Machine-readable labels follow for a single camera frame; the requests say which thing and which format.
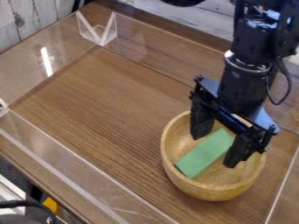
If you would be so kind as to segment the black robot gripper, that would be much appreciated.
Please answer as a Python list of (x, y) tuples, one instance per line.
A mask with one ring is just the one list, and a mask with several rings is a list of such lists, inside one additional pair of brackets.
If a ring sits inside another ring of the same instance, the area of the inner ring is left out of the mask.
[(212, 133), (214, 123), (222, 123), (237, 135), (224, 164), (236, 168), (254, 152), (268, 150), (280, 128), (264, 108), (276, 76), (272, 62), (242, 60), (234, 52), (225, 54), (225, 70), (220, 80), (198, 76), (191, 91), (191, 137)]

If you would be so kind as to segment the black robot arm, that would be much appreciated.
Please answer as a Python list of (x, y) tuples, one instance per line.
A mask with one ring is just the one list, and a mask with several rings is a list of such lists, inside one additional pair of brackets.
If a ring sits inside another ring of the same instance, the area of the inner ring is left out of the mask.
[(278, 74), (292, 77), (285, 58), (297, 54), (298, 46), (299, 0), (237, 0), (222, 78), (198, 76), (191, 91), (193, 138), (208, 136), (216, 122), (236, 134), (224, 161), (229, 168), (265, 153), (280, 133), (264, 103), (284, 103), (270, 91)]

